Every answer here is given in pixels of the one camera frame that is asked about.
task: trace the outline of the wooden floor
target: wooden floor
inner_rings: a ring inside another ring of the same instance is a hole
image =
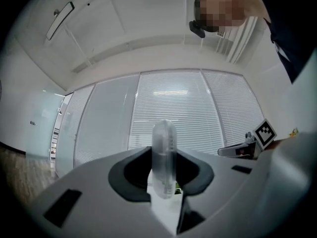
[[[55,182],[55,161],[29,160],[25,155],[0,146],[0,163],[13,193],[29,205],[46,187]]]

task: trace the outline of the transparent cylinder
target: transparent cylinder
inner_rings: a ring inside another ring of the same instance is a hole
[[[171,198],[176,190],[177,133],[169,120],[158,121],[152,134],[153,188],[163,198]]]

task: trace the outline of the person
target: person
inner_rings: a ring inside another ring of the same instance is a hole
[[[241,26],[249,16],[263,18],[293,83],[316,47],[315,8],[314,0],[195,0],[194,22],[213,32]]]

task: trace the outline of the window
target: window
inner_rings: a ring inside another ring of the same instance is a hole
[[[243,76],[203,70],[218,107],[225,146],[245,141],[245,133],[263,121],[260,106]]]
[[[126,151],[139,75],[96,84],[83,113],[74,165]]]
[[[152,129],[160,119],[175,124],[178,148],[217,154],[223,147],[216,108],[198,70],[141,74],[129,149],[151,146]]]
[[[94,86],[77,90],[67,105],[58,133],[56,172],[64,176],[74,168],[74,149],[83,110]]]

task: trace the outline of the black slot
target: black slot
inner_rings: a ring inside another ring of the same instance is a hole
[[[44,218],[61,228],[81,194],[80,191],[68,189],[44,214]]]
[[[177,149],[176,180],[184,195],[198,195],[208,187],[214,174],[206,162]]]
[[[148,176],[152,168],[151,147],[127,157],[110,169],[108,181],[112,189],[130,202],[150,202]]]
[[[177,226],[177,234],[195,227],[204,220],[205,218],[203,216],[190,209],[188,201],[183,197],[182,208]]]
[[[249,174],[252,171],[252,169],[250,169],[250,168],[246,168],[246,167],[238,166],[238,165],[233,166],[231,169],[238,171],[238,172],[245,173],[245,174]]]

